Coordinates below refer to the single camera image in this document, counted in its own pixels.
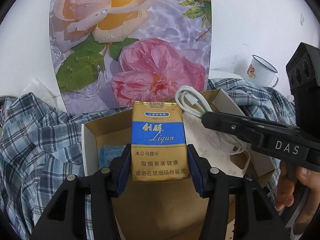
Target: plaid shirt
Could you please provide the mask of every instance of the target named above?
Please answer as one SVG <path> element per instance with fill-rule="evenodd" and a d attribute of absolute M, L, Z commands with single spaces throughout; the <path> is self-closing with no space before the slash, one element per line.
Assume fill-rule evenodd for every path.
<path fill-rule="evenodd" d="M 222 88 L 248 116 L 295 124 L 294 106 L 272 88 L 244 80 L 209 80 L 208 89 Z M 265 105 L 271 100 L 276 113 Z M 21 239 L 29 239 L 44 208 L 69 174 L 84 176 L 81 124 L 128 108 L 72 116 L 28 93 L 0 112 L 0 208 Z M 270 188 L 277 183 L 277 174 Z M 90 197 L 86 198 L 87 238 L 93 238 Z"/>

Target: leaf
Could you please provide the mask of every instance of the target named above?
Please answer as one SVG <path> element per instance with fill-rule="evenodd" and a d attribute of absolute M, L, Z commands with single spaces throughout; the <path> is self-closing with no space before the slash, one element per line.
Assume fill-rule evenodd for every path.
<path fill-rule="evenodd" d="M 183 13 L 184 16 L 187 16 L 190 19 L 196 19 L 203 16 L 205 13 L 205 9 L 202 6 L 196 6 L 190 8 L 188 11 Z"/>
<path fill-rule="evenodd" d="M 185 0 L 184 2 L 180 2 L 179 4 L 185 5 L 185 6 L 195 6 L 202 3 L 203 3 L 202 0 Z"/>
<path fill-rule="evenodd" d="M 205 21 L 206 21 L 207 19 L 206 19 L 206 16 L 204 16 L 203 18 L 202 18 L 202 23 L 201 23 L 201 28 L 204 28 L 205 27 Z"/>
<path fill-rule="evenodd" d="M 89 35 L 73 47 L 75 52 L 64 60 L 56 74 L 60 92 L 80 90 L 98 79 L 99 70 L 105 69 L 103 56 L 99 54 L 104 46 Z"/>
<path fill-rule="evenodd" d="M 212 24 L 212 12 L 211 12 L 211 2 L 204 1 L 205 15 L 208 21 Z"/>
<path fill-rule="evenodd" d="M 126 38 L 122 42 L 113 42 L 112 44 L 110 44 L 110 47 L 109 47 L 111 57 L 115 61 L 118 61 L 122 48 L 136 41 L 138 41 L 138 39 Z"/>

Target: enamel mug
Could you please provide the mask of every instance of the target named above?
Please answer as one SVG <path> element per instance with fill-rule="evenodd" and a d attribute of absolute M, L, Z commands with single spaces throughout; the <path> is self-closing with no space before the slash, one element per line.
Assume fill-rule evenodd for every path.
<path fill-rule="evenodd" d="M 261 57 L 252 55 L 252 61 L 244 79 L 260 87 L 274 88 L 279 82 L 276 73 L 278 71 L 269 62 Z M 274 77 L 276 77 L 276 83 L 271 86 Z"/>

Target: blue plastic wrapper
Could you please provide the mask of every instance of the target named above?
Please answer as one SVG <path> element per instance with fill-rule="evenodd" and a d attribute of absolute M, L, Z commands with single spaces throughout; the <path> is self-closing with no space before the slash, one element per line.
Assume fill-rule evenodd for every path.
<path fill-rule="evenodd" d="M 105 145 L 99 149 L 99 169 L 109 167 L 111 161 L 121 156 L 125 146 Z"/>

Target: screw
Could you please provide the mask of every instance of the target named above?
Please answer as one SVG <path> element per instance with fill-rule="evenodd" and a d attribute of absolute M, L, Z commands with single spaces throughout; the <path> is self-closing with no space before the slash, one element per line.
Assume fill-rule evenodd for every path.
<path fill-rule="evenodd" d="M 252 176 L 251 174 L 246 174 L 245 176 L 244 176 L 247 180 L 254 180 L 254 176 Z"/>
<path fill-rule="evenodd" d="M 218 169 L 218 168 L 211 168 L 211 169 L 210 169 L 210 172 L 211 172 L 212 174 L 218 174 L 218 173 L 219 173 L 219 169 Z"/>
<path fill-rule="evenodd" d="M 103 174 L 109 173 L 109 172 L 110 172 L 110 168 L 104 167 L 104 168 L 101 169 L 101 172 L 102 172 Z"/>
<path fill-rule="evenodd" d="M 70 174 L 70 175 L 67 177 L 67 180 L 69 180 L 69 181 L 73 181 L 75 178 L 76 178 L 76 176 L 75 176 L 75 175 Z"/>

